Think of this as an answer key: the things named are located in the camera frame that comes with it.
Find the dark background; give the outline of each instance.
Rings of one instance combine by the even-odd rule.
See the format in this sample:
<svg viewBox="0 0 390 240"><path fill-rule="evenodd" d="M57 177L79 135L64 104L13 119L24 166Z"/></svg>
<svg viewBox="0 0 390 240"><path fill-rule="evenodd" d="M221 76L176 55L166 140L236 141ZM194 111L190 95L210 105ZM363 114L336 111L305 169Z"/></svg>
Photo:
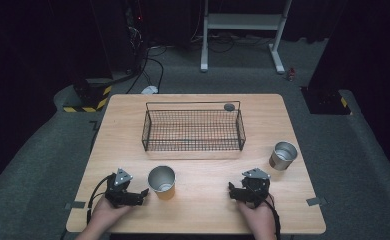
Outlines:
<svg viewBox="0 0 390 240"><path fill-rule="evenodd" d="M79 2L91 7L88 0ZM149 36L163 43L188 46L197 29L200 2L141 1ZM276 2L216 0L210 2L210 10L279 12L282 4ZM25 141L57 111L54 95L72 84L64 69L65 59L59 57L58 45L52 42L51 11L47 0L0 1L0 173ZM87 33L93 34L95 16L86 13L84 26ZM345 1L338 0L293 1L283 39L297 41L301 37L311 43L330 37L310 85L332 91L351 90L390 160L390 1L348 1L346 6ZM95 44L93 51L106 54L99 38L85 40ZM80 61L76 52L70 50L68 54L73 61ZM77 65L72 64L79 72ZM96 70L105 72L105 68Z"/></svg>

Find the wire basket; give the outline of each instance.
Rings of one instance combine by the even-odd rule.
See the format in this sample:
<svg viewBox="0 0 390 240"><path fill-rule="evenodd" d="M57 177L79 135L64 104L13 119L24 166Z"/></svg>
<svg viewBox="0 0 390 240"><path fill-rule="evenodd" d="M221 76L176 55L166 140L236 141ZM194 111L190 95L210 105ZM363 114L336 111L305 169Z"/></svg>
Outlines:
<svg viewBox="0 0 390 240"><path fill-rule="evenodd" d="M145 151L242 151L240 102L148 102Z"/></svg>

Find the cable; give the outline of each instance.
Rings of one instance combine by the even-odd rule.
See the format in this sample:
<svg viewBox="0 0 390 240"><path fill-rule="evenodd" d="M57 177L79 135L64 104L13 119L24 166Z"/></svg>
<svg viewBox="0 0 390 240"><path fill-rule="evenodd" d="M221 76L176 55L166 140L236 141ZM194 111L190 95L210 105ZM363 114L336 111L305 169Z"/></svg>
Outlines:
<svg viewBox="0 0 390 240"><path fill-rule="evenodd" d="M191 42L193 41L196 33L198 32L198 28L199 28L199 23L201 22L201 15L202 15L202 3L201 3L202 0L199 0L199 15L198 15L198 22L196 24L196 28L195 28L195 32L194 34L192 35L191 37Z"/></svg>
<svg viewBox="0 0 390 240"><path fill-rule="evenodd" d="M220 7L219 7L219 11L218 11L219 13L221 13L222 7L223 7L223 0L220 2Z"/></svg>
<svg viewBox="0 0 390 240"><path fill-rule="evenodd" d="M167 46L156 46L156 47L150 47L149 50L151 49L156 49L156 48L164 48L164 51L160 52L160 53L157 53L157 54L154 54L154 55L149 55L148 57L156 57L156 56L160 56L162 55L163 53L167 52Z"/></svg>
<svg viewBox="0 0 390 240"><path fill-rule="evenodd" d="M149 85L149 86L152 86L151 78L149 77L148 73L146 73L145 71L143 71L143 75L145 76L146 81L148 82L148 85Z"/></svg>
<svg viewBox="0 0 390 240"><path fill-rule="evenodd" d="M95 145L96 137L98 136L99 127L96 127L96 125L98 124L98 121L89 121L89 123L93 123L92 130L95 131L95 133L93 134L93 137L92 137L91 144L90 144L90 152L92 152L93 146Z"/></svg>
<svg viewBox="0 0 390 240"><path fill-rule="evenodd" d="M65 235L67 234L67 228L64 228L64 231L61 233L60 240L63 240L65 238Z"/></svg>
<svg viewBox="0 0 390 240"><path fill-rule="evenodd" d="M134 28L134 27L129 27L129 32L131 33L132 36L130 36L130 43L132 44L132 48L133 48L133 54L137 54L137 51L141 45L141 42L142 42L142 35L141 33L139 32L138 29Z"/></svg>
<svg viewBox="0 0 390 240"><path fill-rule="evenodd" d="M280 229L281 229L281 226L280 226L280 219L279 219L279 215L277 214L277 211L274 207L274 197L268 193L267 197L270 197L270 199L272 200L272 204L273 206L267 202L267 197L266 199L263 199L261 196L259 196L250 186L246 186L249 190L251 190L252 193L254 193L254 195L258 198L261 199L261 201L265 202L267 204L267 206L270 208L270 210L272 210L272 213L273 213L273 218L275 220L275 228L276 228L276 240L280 240L281 239L281 236L280 236Z"/></svg>
<svg viewBox="0 0 390 240"><path fill-rule="evenodd" d="M157 86L157 90L158 90L158 94L160 93L160 87L161 87L161 82L163 80L163 74L164 74L164 66L163 64L161 64L159 61L155 60L155 59L152 59L152 58L147 58L147 60L151 60L151 61L154 61L156 63L158 63L161 67L161 75L160 75L160 80L158 80L158 86Z"/></svg>
<svg viewBox="0 0 390 240"><path fill-rule="evenodd" d="M261 40L264 40L264 39L266 39L266 38L261 38L261 37L260 37L260 38L258 38L257 40L255 40L255 41L252 42L252 43L244 43L244 42L235 41L235 45L237 45L237 46L260 46L260 45L267 44L267 43L269 43L271 40L273 40L273 38L268 38L267 41L260 43Z"/></svg>
<svg viewBox="0 0 390 240"><path fill-rule="evenodd" d="M141 77L141 75L143 74L143 72L145 71L145 67L146 67L146 63L148 61L145 60L145 63L143 64L143 67L141 69L141 72L139 73L139 75L136 77L135 81L133 81L132 85L130 86L130 88L127 90L126 94L128 94L130 92L130 90L132 90L132 88L135 86L136 82L138 81L138 79Z"/></svg>
<svg viewBox="0 0 390 240"><path fill-rule="evenodd" d="M93 190L92 195L90 196L90 199L89 199L89 203L88 203L88 210L86 213L86 224L88 224L90 222L90 219L92 217L93 200L95 199L95 197L99 196L99 194L95 196L96 192L98 191L98 188L101 186L102 183L104 183L106 180L108 180L111 177L114 177L114 174L111 174L111 175L105 177L104 179L102 179L101 182L99 182L98 185L96 185L95 189Z"/></svg>
<svg viewBox="0 0 390 240"><path fill-rule="evenodd" d="M97 198L98 196L101 196L101 195L103 195L103 194L105 194L105 192L98 193L98 194L96 194L96 195L93 197L93 199L95 199L95 198Z"/></svg>
<svg viewBox="0 0 390 240"><path fill-rule="evenodd" d="M220 41L214 41L213 43L218 43L218 44L228 44L230 43L230 47L225 49L225 50L222 50L222 51L218 51L218 50L214 50L213 48L211 48L211 44L208 45L208 50L211 50L212 52L215 52L215 53L225 53L225 52L228 52L230 51L233 46L235 46L235 41L233 41L233 39L231 37L229 37L228 39L230 39L230 41L227 41L227 42L220 42Z"/></svg>

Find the black curtain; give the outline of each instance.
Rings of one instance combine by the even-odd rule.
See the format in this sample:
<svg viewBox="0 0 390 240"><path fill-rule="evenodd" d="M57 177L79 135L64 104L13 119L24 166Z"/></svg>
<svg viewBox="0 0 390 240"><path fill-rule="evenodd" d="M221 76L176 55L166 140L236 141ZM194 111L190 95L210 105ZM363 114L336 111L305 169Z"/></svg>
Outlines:
<svg viewBox="0 0 390 240"><path fill-rule="evenodd" d="M293 0L282 39L313 43L329 38L344 5L341 0Z"/></svg>
<svg viewBox="0 0 390 240"><path fill-rule="evenodd" d="M188 48L199 19L200 0L140 0L142 22L153 45Z"/></svg>
<svg viewBox="0 0 390 240"><path fill-rule="evenodd" d="M70 85L50 45L49 14L46 0L0 2L0 173Z"/></svg>
<svg viewBox="0 0 390 240"><path fill-rule="evenodd" d="M390 161L390 1L346 2L308 89L351 90Z"/></svg>

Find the metal cup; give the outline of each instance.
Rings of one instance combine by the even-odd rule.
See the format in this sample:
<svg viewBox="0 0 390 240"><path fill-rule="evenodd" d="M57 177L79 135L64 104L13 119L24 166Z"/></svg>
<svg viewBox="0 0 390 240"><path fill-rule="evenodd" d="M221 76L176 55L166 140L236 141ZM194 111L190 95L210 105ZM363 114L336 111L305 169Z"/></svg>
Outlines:
<svg viewBox="0 0 390 240"><path fill-rule="evenodd" d="M148 184L158 198L168 200L174 196L176 174L169 166L158 166L148 174Z"/></svg>
<svg viewBox="0 0 390 240"><path fill-rule="evenodd" d="M278 142L269 159L270 166L279 171L286 170L297 155L298 151L292 143Z"/></svg>

